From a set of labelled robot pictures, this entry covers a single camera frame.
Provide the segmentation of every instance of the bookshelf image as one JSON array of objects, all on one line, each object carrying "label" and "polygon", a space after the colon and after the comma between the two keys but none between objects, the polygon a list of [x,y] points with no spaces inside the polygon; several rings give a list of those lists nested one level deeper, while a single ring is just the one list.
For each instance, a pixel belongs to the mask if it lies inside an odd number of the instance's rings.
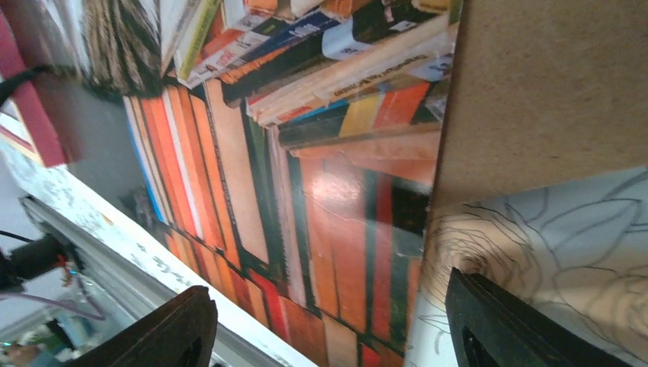
[{"label": "bookshelf image", "polygon": [[149,230],[317,365],[402,365],[461,3],[184,3],[123,99]]}]

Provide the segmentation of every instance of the gray wall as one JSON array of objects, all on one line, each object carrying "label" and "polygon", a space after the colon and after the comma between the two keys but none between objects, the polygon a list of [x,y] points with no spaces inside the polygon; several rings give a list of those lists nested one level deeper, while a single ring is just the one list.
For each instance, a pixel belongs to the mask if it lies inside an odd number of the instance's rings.
[{"label": "gray wall", "polygon": [[[24,196],[24,192],[16,186],[8,171],[5,159],[0,154],[0,229],[29,239],[37,239],[41,234],[25,215],[18,202],[20,196]],[[20,245],[20,241],[0,235],[0,251],[4,254],[7,255],[13,248]],[[26,283],[26,293],[50,299],[62,297],[66,290],[61,285],[63,283],[62,275],[62,271],[56,269],[34,279]],[[0,300],[0,330],[42,308],[41,304],[28,300]]]}]

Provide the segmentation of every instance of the cardboard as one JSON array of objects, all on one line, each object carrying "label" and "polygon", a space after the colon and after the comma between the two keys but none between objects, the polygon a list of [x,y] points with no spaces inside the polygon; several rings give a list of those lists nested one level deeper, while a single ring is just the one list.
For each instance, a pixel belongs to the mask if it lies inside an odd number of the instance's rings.
[{"label": "cardboard", "polygon": [[648,164],[648,2],[466,0],[433,207]]}]

